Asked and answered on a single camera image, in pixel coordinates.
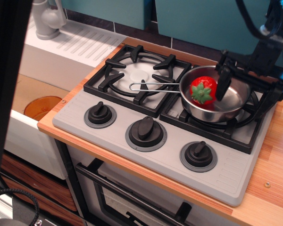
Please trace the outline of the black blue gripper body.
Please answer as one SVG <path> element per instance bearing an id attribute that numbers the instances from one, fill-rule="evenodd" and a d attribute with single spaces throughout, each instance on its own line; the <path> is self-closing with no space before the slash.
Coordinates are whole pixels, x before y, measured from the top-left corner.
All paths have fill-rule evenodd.
<path id="1" fill-rule="evenodd" d="M 216 71 L 228 66 L 232 79 L 249 85 L 250 90 L 265 92 L 272 84 L 283 84 L 283 69 L 275 63 L 283 51 L 283 45 L 272 40 L 261 40 L 250 55 L 242 55 L 228 50 L 222 52 Z"/>

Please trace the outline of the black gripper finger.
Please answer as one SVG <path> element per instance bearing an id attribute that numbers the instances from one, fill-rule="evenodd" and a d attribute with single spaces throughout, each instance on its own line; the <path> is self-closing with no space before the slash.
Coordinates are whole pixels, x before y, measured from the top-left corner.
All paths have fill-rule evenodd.
<path id="1" fill-rule="evenodd" d="M 232 72 L 228 66 L 222 66 L 218 70 L 218 75 L 219 79 L 217 82 L 216 99 L 221 101 L 231 84 Z"/>
<path id="2" fill-rule="evenodd" d="M 254 120 L 257 121 L 279 101 L 283 100 L 283 84 L 272 84 L 268 91 L 265 91 L 261 97 L 258 108 L 254 114 Z"/>

